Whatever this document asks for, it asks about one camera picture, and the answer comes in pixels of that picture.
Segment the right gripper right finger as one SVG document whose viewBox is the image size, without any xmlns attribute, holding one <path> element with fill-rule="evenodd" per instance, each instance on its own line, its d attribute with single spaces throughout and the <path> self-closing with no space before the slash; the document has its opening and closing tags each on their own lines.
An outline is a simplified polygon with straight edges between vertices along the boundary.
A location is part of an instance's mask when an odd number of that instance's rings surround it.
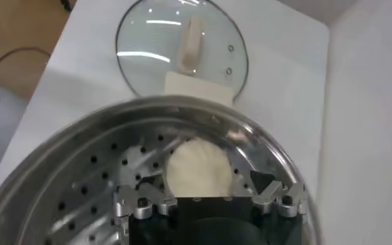
<svg viewBox="0 0 392 245">
<path fill-rule="evenodd" d="M 308 197 L 303 184 L 287 187 L 276 180 L 272 174 L 250 171 L 250 178 L 255 187 L 252 202 L 262 214 L 269 214 L 276 207 L 278 214 L 284 218 L 295 218 L 301 215 L 307 219 Z"/>
</svg>

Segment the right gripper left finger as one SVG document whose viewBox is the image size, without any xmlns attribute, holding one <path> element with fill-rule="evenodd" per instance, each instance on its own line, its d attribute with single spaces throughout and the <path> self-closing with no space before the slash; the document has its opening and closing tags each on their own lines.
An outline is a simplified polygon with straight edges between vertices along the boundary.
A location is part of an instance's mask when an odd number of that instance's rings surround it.
<svg viewBox="0 0 392 245">
<path fill-rule="evenodd" d="M 150 218 L 154 212 L 169 216 L 178 206 L 178 200 L 169 191 L 161 174 L 143 177 L 135 185 L 118 185 L 112 200 L 115 217 L 133 215 L 138 220 Z"/>
</svg>

